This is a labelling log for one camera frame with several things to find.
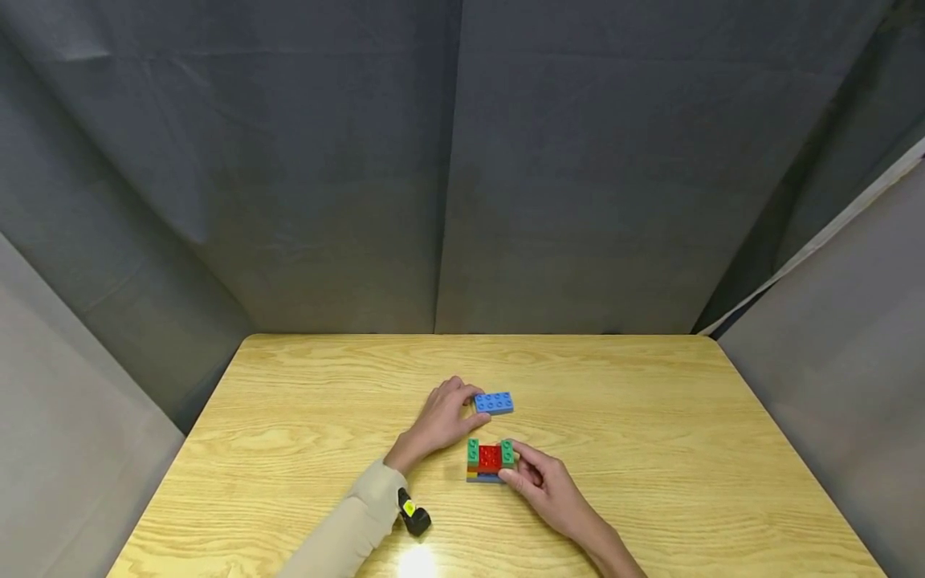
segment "beige sleeve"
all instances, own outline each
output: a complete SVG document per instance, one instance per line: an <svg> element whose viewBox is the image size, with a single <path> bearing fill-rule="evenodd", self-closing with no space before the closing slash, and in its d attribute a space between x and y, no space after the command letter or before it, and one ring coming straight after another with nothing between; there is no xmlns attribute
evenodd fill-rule
<svg viewBox="0 0 925 578"><path fill-rule="evenodd" d="M337 508L286 562L277 578L352 578L392 531L404 476L376 460Z"/></svg>

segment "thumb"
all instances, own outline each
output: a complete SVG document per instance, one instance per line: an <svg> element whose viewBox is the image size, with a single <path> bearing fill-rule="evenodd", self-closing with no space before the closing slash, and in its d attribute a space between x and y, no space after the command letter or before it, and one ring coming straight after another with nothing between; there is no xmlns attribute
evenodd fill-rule
<svg viewBox="0 0 925 578"><path fill-rule="evenodd" d="M491 415L487 413L473 413L469 417L462 420L462 429L466 434L468 434L472 430L481 427L490 421Z"/></svg>
<svg viewBox="0 0 925 578"><path fill-rule="evenodd" d="M531 504L534 503L543 494L543 490L534 486L530 480L526 479L520 472L511 468L502 468L498 472L498 477L513 488L515 492L526 498Z"/></svg>

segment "wrist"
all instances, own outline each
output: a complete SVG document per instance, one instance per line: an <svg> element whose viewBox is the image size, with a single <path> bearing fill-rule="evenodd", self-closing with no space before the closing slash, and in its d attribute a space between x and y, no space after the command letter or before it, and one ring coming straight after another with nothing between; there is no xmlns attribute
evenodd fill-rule
<svg viewBox="0 0 925 578"><path fill-rule="evenodd" d="M429 451L425 448L420 437L409 430L399 434L392 445L392 449L388 451L382 462L401 475L408 477L414 466L420 463L428 453Z"/></svg>

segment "wooden table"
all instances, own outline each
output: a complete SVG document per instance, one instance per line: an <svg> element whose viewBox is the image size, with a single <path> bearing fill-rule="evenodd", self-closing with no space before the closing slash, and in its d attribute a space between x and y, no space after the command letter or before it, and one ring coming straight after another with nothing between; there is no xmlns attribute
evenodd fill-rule
<svg viewBox="0 0 925 578"><path fill-rule="evenodd" d="M453 374L513 394L475 435L561 457L652 577L882 576L715 342L429 335L248 338L110 576L273 576ZM413 474L433 527L360 575L593 575L465 465L463 442Z"/></svg>

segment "green lego brick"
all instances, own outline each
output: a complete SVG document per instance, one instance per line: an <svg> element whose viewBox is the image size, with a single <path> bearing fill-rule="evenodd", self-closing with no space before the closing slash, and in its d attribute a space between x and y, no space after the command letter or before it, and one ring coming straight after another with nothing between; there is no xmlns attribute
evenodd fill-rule
<svg viewBox="0 0 925 578"><path fill-rule="evenodd" d="M501 467L514 467L514 445L509 439L501 441Z"/></svg>
<svg viewBox="0 0 925 578"><path fill-rule="evenodd" d="M474 437L469 438L469 445L466 450L466 461L472 467L478 466L478 440Z"/></svg>

